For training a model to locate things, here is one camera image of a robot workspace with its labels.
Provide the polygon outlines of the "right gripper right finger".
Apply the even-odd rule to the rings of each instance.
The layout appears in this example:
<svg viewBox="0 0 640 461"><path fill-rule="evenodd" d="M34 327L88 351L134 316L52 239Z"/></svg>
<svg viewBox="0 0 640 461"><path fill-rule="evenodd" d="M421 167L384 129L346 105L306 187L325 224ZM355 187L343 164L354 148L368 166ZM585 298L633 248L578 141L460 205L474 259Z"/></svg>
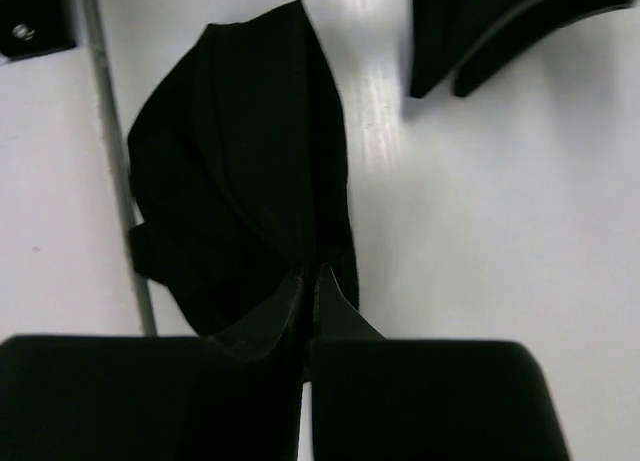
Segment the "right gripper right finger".
<svg viewBox="0 0 640 461"><path fill-rule="evenodd" d="M544 373L512 341L388 339L315 287L312 445L318 460L566 460Z"/></svg>

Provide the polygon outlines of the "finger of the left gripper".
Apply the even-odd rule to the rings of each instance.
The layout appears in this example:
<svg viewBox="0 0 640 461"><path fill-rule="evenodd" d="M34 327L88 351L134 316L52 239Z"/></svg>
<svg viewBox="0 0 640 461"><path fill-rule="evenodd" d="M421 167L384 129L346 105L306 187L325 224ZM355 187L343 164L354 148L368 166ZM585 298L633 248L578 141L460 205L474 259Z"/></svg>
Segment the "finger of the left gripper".
<svg viewBox="0 0 640 461"><path fill-rule="evenodd" d="M522 1L412 0L410 96L429 93L485 31Z"/></svg>
<svg viewBox="0 0 640 461"><path fill-rule="evenodd" d="M464 98L555 30L599 14L629 9L634 0L521 0L465 55L452 93Z"/></svg>

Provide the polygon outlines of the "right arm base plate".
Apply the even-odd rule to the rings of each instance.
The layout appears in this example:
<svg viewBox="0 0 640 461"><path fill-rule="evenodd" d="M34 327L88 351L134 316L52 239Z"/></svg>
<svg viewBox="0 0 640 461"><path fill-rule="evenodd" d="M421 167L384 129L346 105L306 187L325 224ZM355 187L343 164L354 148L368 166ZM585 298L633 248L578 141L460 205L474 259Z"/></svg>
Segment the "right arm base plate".
<svg viewBox="0 0 640 461"><path fill-rule="evenodd" d="M1 56L15 61L76 47L71 0L1 0Z"/></svg>

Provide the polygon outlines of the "black skirt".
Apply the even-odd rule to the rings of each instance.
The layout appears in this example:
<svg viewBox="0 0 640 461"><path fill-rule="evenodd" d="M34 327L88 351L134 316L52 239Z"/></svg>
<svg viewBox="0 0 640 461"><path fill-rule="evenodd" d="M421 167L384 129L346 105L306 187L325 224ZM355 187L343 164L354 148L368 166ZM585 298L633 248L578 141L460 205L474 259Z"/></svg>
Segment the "black skirt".
<svg viewBox="0 0 640 461"><path fill-rule="evenodd" d="M128 135L135 271L216 334L330 264L359 301L343 109L301 1L206 27Z"/></svg>

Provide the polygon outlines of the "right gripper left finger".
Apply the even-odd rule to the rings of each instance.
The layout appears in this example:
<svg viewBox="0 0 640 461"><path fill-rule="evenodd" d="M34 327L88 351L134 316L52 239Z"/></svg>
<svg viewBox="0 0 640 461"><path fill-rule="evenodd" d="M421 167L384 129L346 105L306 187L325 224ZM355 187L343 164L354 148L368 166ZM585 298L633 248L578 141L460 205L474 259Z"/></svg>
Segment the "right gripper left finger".
<svg viewBox="0 0 640 461"><path fill-rule="evenodd" d="M305 286L221 333L18 335L1 346L5 460L293 460Z"/></svg>

